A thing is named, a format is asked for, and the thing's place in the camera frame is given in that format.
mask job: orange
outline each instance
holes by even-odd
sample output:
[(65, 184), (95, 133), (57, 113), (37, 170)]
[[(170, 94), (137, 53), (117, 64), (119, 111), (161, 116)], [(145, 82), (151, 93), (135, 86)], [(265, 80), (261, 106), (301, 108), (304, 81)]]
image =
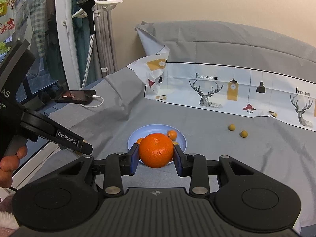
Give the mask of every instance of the orange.
[(174, 130), (169, 130), (169, 131), (167, 132), (167, 136), (168, 136), (171, 140), (175, 141), (176, 138), (177, 138), (177, 132), (174, 131)]
[(173, 142), (164, 134), (150, 134), (139, 145), (139, 158), (149, 167), (163, 167), (173, 158)]
[(139, 138), (136, 143), (140, 144), (140, 142), (142, 141), (142, 139), (144, 139), (144, 137)]

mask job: white hanger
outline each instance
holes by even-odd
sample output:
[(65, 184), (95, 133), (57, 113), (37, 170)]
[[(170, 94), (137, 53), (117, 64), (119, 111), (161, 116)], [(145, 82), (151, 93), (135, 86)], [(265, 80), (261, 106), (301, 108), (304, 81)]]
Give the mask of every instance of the white hanger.
[[(122, 2), (123, 2), (122, 0), (107, 0), (107, 1), (97, 1), (97, 0), (95, 0), (94, 1), (94, 7), (92, 9), (94, 9), (95, 6), (97, 6), (97, 5), (102, 5), (104, 7), (102, 9), (95, 10), (94, 11), (94, 16), (98, 17), (98, 16), (100, 16), (101, 12), (111, 11), (111, 10), (113, 10), (116, 7), (116, 5), (118, 5), (119, 3), (122, 3)], [(87, 14), (84, 12), (83, 9), (80, 9), (74, 15), (72, 15), (72, 18), (75, 18), (75, 17), (77, 17), (77, 18), (85, 18), (85, 17), (87, 17)]]

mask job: green curtain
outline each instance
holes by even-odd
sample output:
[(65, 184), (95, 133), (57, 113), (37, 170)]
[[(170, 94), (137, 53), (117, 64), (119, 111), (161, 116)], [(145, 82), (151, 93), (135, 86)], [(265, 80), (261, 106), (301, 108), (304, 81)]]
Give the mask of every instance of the green curtain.
[[(72, 3), (72, 14), (80, 10), (80, 7), (76, 4), (79, 0), (71, 0)], [(80, 81), (83, 82), (84, 73), (86, 70), (87, 56), (90, 42), (90, 30), (88, 18), (79, 19), (74, 18), (73, 29), (75, 34), (75, 44), (77, 48), (77, 58), (79, 66)], [(96, 81), (93, 59), (91, 59), (89, 75), (87, 79), (87, 85)]]

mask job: ribbed black surface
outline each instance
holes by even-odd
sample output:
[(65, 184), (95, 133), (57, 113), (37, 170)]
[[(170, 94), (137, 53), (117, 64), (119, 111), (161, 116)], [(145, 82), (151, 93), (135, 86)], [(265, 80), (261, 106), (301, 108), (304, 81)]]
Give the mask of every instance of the ribbed black surface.
[(99, 211), (78, 227), (56, 233), (36, 232), (21, 227), (12, 236), (294, 237), (298, 235), (290, 229), (269, 234), (239, 230), (217, 216), (207, 200), (192, 198), (183, 188), (130, 188), (122, 197), (105, 200)]

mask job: crosshair logo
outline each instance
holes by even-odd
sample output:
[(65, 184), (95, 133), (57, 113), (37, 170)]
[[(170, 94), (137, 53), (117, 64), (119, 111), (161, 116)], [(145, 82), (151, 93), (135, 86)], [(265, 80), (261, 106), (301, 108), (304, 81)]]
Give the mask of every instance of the crosshair logo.
[(152, 194), (155, 195), (155, 196), (158, 196), (159, 194), (161, 194), (161, 192), (160, 192), (160, 191), (157, 191), (157, 190), (154, 190), (154, 191), (152, 192)]

